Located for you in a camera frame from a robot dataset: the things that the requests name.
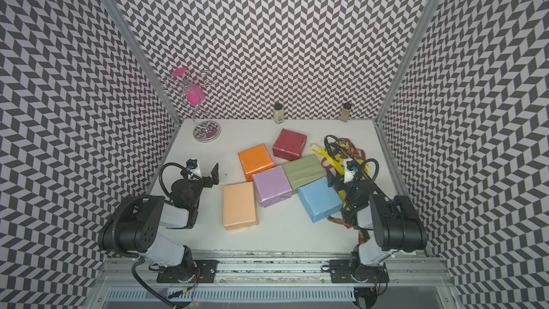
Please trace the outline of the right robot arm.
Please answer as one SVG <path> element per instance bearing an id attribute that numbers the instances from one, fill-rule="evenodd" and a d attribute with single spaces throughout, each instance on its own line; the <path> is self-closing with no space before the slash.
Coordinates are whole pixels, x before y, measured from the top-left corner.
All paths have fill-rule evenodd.
<path id="1" fill-rule="evenodd" d="M 357 170 L 350 182 L 344 176 L 326 171 L 327 183 L 345 194 L 341 210 L 343 223 L 365 233 L 347 260 L 331 260 L 321 267 L 333 283 L 389 283 L 385 261 L 402 251 L 425 249 L 427 233 L 411 199 L 405 195 L 389 198 L 376 184 L 378 170 L 372 175 Z"/>

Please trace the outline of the peach gift box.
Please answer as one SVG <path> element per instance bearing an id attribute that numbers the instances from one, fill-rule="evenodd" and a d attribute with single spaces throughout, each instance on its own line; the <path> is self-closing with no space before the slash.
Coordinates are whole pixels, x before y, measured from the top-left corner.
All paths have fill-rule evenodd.
<path id="1" fill-rule="evenodd" d="M 226 230 L 259 224 L 252 182 L 224 186 L 222 197 L 222 222 Z"/>

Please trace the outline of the maroon gift box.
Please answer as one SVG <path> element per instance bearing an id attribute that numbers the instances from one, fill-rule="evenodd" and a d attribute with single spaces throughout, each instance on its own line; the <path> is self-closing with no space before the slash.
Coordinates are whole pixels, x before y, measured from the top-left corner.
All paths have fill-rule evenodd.
<path id="1" fill-rule="evenodd" d="M 291 130 L 282 129 L 272 146 L 273 155 L 287 161 L 302 157 L 307 142 L 307 136 Z"/>

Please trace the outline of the green gift box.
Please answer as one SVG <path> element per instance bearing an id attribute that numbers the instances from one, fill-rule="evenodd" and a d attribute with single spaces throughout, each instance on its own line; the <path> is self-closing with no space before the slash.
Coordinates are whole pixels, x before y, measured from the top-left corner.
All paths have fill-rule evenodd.
<path id="1" fill-rule="evenodd" d="M 296 195 L 298 189 L 326 176 L 326 169 L 321 165 L 315 155 L 308 155 L 298 160 L 283 164 L 283 170 L 287 177 L 292 194 Z"/>

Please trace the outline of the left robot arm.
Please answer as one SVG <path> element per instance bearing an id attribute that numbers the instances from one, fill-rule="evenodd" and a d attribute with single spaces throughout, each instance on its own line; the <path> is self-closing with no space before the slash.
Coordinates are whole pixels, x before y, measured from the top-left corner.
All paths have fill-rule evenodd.
<path id="1" fill-rule="evenodd" d="M 213 283 L 216 260 L 196 260 L 190 247 L 160 233 L 194 227 L 204 189 L 219 184 L 219 167 L 203 175 L 196 159 L 161 166 L 162 195 L 125 198 L 100 230 L 101 250 L 150 263 L 158 283 Z"/>

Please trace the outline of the purple gift box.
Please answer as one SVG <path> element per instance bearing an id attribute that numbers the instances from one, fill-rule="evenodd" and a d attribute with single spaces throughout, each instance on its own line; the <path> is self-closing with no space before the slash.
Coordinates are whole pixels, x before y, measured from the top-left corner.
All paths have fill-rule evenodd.
<path id="1" fill-rule="evenodd" d="M 282 166 L 276 166 L 252 176 L 255 194 L 262 207 L 290 199 L 293 189 Z"/>

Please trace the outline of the yellow ribbon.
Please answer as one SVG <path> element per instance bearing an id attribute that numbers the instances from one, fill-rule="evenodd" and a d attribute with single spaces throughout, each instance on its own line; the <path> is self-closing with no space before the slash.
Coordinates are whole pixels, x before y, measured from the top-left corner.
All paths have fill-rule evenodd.
<path id="1" fill-rule="evenodd" d="M 343 166 L 341 165 L 341 159 L 339 157 L 331 157 L 329 153 L 321 147 L 319 144 L 311 144 L 310 149 L 316 155 L 319 155 L 321 159 L 321 165 L 324 168 L 333 168 L 335 171 L 338 171 L 340 174 L 344 174 Z"/>
<path id="2" fill-rule="evenodd" d="M 327 182 L 345 203 L 366 203 L 373 191 L 378 175 L 377 160 L 367 159 L 365 152 L 357 149 L 349 139 L 339 139 L 321 147 L 312 144 L 310 149 L 321 156 L 321 166 L 326 169 Z"/>

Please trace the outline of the black printed ribbon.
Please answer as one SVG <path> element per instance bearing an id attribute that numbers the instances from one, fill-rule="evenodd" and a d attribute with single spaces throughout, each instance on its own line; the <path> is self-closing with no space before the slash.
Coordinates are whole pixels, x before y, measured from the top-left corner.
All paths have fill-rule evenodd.
<path id="1" fill-rule="evenodd" d="M 370 193 L 385 195 L 375 182 L 380 170 L 376 159 L 367 158 L 365 152 L 347 138 L 328 135 L 324 144 L 327 155 L 343 169 L 343 174 L 326 170 L 329 187 L 344 193 L 345 200 L 366 199 Z"/>

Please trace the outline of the brown ribbon of purple box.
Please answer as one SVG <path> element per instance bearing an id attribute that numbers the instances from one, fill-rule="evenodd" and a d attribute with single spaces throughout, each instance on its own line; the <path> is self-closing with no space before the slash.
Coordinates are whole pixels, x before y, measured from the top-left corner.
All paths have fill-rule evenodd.
<path id="1" fill-rule="evenodd" d="M 370 240 L 370 235 L 368 233 L 368 230 L 366 230 L 366 229 L 353 227 L 353 226 L 351 226 L 351 224 L 346 223 L 342 218 L 328 216 L 327 219 L 331 223 L 342 225 L 343 227 L 347 228 L 348 230 L 350 230 L 350 229 L 356 230 L 358 232 L 358 244 L 359 245 L 361 245 L 363 243 L 366 243 L 368 240 Z"/>

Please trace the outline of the orange gift box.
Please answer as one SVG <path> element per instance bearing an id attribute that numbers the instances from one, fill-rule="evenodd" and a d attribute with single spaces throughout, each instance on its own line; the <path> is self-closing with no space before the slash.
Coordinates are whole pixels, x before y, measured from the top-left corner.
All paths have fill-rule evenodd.
<path id="1" fill-rule="evenodd" d="M 252 181 L 254 174 L 275 167 L 265 144 L 259 144 L 258 146 L 241 151 L 238 153 L 238 157 L 247 182 Z"/>

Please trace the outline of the blue gift box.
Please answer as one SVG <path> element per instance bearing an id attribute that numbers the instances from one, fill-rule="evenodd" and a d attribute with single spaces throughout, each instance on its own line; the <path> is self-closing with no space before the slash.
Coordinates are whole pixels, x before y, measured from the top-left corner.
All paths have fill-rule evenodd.
<path id="1" fill-rule="evenodd" d="M 343 201 L 326 177 L 298 189 L 298 196 L 313 223 L 326 219 L 343 208 Z"/>

